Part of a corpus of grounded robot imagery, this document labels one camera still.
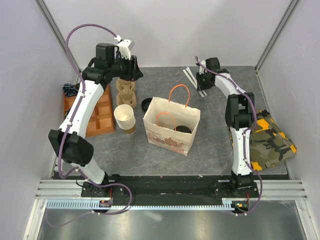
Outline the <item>camouflage yellow green cloth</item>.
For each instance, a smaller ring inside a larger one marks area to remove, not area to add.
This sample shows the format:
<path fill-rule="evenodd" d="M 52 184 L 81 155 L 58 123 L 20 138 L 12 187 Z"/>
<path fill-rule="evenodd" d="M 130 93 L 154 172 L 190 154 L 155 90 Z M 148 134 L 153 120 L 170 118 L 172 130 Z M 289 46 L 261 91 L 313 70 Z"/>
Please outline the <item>camouflage yellow green cloth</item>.
<path fill-rule="evenodd" d="M 227 110 L 225 121 L 231 136 L 233 165 L 231 173 L 249 175 L 292 158 L 297 148 L 276 125 L 266 110 L 256 110 L 249 123 L 249 109 Z"/>

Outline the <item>blue patterned rolled sock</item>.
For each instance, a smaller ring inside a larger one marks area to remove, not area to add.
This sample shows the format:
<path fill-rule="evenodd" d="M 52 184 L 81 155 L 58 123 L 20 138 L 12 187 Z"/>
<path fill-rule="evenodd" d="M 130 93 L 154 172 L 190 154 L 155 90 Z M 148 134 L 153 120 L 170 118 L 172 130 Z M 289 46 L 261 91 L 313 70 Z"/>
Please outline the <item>blue patterned rolled sock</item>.
<path fill-rule="evenodd" d="M 66 98 L 76 96 L 78 94 L 80 84 L 70 84 L 66 83 L 63 85 L 62 89 Z"/>

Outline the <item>white paper takeout bag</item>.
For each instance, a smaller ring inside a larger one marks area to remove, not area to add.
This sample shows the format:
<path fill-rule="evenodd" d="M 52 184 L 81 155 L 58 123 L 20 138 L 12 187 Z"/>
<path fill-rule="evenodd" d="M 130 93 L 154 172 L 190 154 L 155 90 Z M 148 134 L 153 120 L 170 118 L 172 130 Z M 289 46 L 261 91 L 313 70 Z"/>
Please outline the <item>white paper takeout bag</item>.
<path fill-rule="evenodd" d="M 144 129 L 148 142 L 158 147 L 186 156 L 194 142 L 201 118 L 201 111 L 189 106 L 189 99 L 185 104 L 171 100 L 173 91 L 184 84 L 174 86 L 167 99 L 153 97 L 143 117 Z M 177 126 L 187 126 L 192 133 L 175 130 Z"/>

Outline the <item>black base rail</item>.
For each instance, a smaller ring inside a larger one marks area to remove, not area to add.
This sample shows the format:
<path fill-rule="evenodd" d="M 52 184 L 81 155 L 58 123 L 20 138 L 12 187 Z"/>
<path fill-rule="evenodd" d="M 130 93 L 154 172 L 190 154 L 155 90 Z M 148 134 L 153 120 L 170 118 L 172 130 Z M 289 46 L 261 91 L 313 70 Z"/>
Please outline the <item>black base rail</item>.
<path fill-rule="evenodd" d="M 167 176 L 106 176 L 102 183 L 83 183 L 82 197 L 120 197 L 120 189 L 127 186 L 134 200 L 160 196 L 197 196 L 209 198 L 257 198 L 259 190 L 252 174 L 240 182 L 231 175 L 167 175 Z"/>

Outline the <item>stack of paper cups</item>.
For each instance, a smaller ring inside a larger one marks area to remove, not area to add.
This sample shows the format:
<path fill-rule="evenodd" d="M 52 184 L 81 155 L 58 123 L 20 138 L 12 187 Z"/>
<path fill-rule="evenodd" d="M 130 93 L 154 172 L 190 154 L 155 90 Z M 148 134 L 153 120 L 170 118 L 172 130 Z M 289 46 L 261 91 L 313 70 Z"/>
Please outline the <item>stack of paper cups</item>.
<path fill-rule="evenodd" d="M 127 134 L 136 131 L 136 118 L 133 108 L 128 104 L 122 104 L 115 108 L 114 117 L 118 126 Z"/>

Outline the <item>black plastic cup lid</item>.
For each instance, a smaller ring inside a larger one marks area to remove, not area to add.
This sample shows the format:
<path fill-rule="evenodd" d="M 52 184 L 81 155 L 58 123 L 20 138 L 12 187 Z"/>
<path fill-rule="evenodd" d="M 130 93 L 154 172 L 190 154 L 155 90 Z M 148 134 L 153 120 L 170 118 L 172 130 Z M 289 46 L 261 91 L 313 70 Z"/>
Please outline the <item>black plastic cup lid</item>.
<path fill-rule="evenodd" d="M 186 133 L 186 134 L 191 134 L 192 131 L 190 130 L 190 128 L 188 128 L 185 125 L 178 125 L 174 128 L 175 131 L 181 132 L 181 133 Z"/>

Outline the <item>cardboard cup carrier tray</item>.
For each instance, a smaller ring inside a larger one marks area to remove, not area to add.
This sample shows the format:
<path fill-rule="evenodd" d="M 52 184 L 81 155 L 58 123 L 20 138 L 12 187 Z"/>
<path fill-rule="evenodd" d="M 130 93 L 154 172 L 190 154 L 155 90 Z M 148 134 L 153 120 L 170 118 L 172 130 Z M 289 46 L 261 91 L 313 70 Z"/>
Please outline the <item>cardboard cup carrier tray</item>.
<path fill-rule="evenodd" d="M 118 78 L 116 80 L 116 89 L 118 90 L 116 105 L 120 106 L 125 104 L 134 109 L 137 105 L 137 97 L 135 94 L 136 83 Z"/>

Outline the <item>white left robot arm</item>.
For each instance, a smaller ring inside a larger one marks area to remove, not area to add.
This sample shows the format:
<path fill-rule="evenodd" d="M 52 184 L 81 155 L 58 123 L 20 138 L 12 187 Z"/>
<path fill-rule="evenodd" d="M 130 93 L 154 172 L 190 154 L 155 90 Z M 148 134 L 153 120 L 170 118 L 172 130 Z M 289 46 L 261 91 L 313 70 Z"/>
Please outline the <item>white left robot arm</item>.
<path fill-rule="evenodd" d="M 95 57 L 82 71 L 81 83 L 67 117 L 57 130 L 50 130 L 48 139 L 58 157 L 93 183 L 92 191 L 99 197 L 110 191 L 108 175 L 93 159 L 94 147 L 86 139 L 89 120 L 99 99 L 114 78 L 134 82 L 143 77 L 138 60 L 131 54 L 133 40 L 124 39 L 116 45 L 99 43 Z"/>

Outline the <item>orange compartment organizer tray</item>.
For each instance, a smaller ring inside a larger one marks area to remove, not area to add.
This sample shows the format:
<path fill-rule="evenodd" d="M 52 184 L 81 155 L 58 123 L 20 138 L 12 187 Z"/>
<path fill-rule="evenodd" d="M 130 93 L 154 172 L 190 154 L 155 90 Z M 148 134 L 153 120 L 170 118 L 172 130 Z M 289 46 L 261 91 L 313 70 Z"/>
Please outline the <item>orange compartment organizer tray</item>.
<path fill-rule="evenodd" d="M 69 133 L 77 133 L 82 138 L 110 133 L 116 130 L 113 118 L 110 87 L 106 89 L 94 81 L 85 80 L 74 100 L 65 100 L 66 118 L 59 126 L 63 132 L 69 124 Z"/>

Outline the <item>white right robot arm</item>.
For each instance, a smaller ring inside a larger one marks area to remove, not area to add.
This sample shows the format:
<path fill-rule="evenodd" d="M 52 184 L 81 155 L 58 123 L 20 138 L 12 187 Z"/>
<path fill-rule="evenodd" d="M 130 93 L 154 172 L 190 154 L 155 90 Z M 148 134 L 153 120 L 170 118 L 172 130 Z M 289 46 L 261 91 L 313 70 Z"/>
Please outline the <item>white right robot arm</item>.
<path fill-rule="evenodd" d="M 255 96 L 244 91 L 221 68 L 218 58 L 200 60 L 195 57 L 199 72 L 196 73 L 197 89 L 219 88 L 226 97 L 225 122 L 229 127 L 233 143 L 233 166 L 229 191 L 235 197 L 242 196 L 254 185 L 253 170 L 250 164 L 250 133 L 257 123 Z"/>

